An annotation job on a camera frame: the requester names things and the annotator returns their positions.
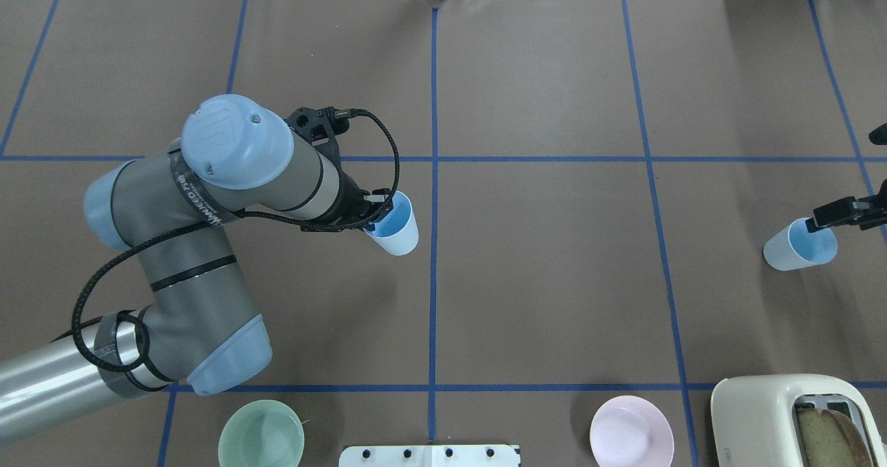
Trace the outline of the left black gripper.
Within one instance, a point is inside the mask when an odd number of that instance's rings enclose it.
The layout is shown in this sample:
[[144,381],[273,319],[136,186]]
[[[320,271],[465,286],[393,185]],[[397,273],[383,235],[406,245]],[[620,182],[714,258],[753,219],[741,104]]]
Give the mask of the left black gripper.
[[393,192],[390,188],[378,188],[368,193],[344,171],[338,173],[339,192],[332,207],[326,212],[329,231],[342,232],[362,228],[374,232],[377,224],[393,211]]

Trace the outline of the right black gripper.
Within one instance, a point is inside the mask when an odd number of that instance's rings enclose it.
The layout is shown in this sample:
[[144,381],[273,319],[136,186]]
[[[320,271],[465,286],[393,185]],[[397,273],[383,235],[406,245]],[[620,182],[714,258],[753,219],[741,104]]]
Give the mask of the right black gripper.
[[843,197],[815,208],[812,216],[805,221],[807,232],[818,232],[855,222],[861,231],[883,226],[886,223],[886,189],[885,179],[874,195],[858,200],[855,197]]

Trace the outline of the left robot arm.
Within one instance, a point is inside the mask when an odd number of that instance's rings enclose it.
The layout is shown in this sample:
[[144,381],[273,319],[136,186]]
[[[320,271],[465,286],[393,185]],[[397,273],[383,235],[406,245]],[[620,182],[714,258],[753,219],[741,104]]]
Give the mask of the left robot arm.
[[88,188],[87,224],[117,255],[86,281],[67,332],[2,364],[2,444],[180,381],[209,396],[253,378],[272,347],[225,227],[371,233],[400,169],[364,108],[282,118],[241,95],[204,100],[167,148]]

